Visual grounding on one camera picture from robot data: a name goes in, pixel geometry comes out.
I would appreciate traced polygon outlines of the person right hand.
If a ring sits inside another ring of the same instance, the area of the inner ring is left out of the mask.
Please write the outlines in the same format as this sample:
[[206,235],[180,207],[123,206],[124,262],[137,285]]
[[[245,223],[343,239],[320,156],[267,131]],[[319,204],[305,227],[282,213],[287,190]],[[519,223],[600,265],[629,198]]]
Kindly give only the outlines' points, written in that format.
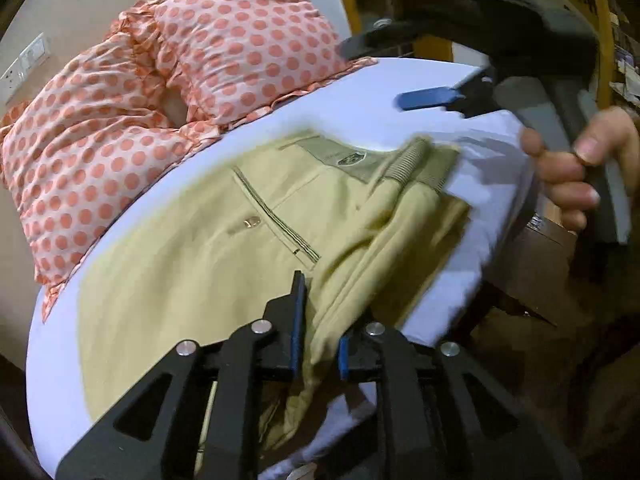
[[562,226],[578,232],[587,225],[586,213],[597,209],[601,195],[586,182],[589,168],[610,159],[620,165],[626,196],[633,203],[639,194],[639,115],[612,106],[591,118],[570,152],[552,152],[534,129],[521,132],[521,149],[533,159],[546,195],[560,210]]

